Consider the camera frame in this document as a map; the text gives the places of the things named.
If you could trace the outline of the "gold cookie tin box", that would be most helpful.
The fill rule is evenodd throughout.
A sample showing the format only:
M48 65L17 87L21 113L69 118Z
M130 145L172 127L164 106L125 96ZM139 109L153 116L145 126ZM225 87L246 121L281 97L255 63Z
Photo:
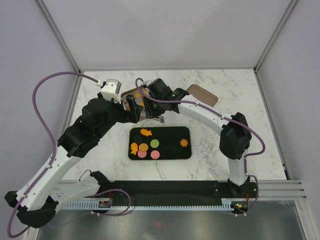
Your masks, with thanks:
M134 89L127 90L127 91L123 92L123 93L120 95L121 101L122 101L122 104L123 104L123 107L124 107L125 110L128 111L128 116L129 116L129 118L130 118L130 112L129 112L130 108L129 108L128 102L127 102L127 100L126 100L126 96L127 96L127 95L133 95L134 98L135 98L135 101L136 101L136 103L137 103L138 105L140 105L140 102L143 101L143 95L142 95L142 94L141 94L141 97L140 97L140 98L136 98L136 97L135 97L135 94L141 94L141 93L140 93L136 88L134 88ZM145 108L145 106L144 106L144 107L143 107L143 110L142 110L142 112L141 112L141 114L140 114L140 119L139 119L138 122L141 122L141 121L143 121L143 120L146 120L146 119L147 119L146 114L147 114L147 113L146 113L146 108Z

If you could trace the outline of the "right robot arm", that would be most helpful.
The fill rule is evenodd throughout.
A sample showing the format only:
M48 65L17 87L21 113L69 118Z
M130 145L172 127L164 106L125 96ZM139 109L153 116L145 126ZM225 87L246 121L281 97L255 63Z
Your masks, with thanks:
M252 135L247 130L245 116L239 112L235 115L223 114L182 88L172 90L160 78L149 84L142 82L140 86L147 89L143 102L148 118L171 111L190 117L219 135L219 150L228 159L228 180L231 182L228 191L237 198L246 193L245 154Z

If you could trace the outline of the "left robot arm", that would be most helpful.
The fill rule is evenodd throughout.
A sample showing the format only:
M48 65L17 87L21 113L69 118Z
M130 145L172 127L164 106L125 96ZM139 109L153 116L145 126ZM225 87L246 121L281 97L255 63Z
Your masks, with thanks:
M113 192L110 181L100 171L91 172L71 187L54 188L116 123L139 121L143 107L133 95L127 96L127 102L129 109L114 99L106 100L102 96L91 99L73 125L53 143L52 155L36 175L20 190L5 195L4 199L13 207L12 215L27 227L38 229L73 202L86 197L105 197Z

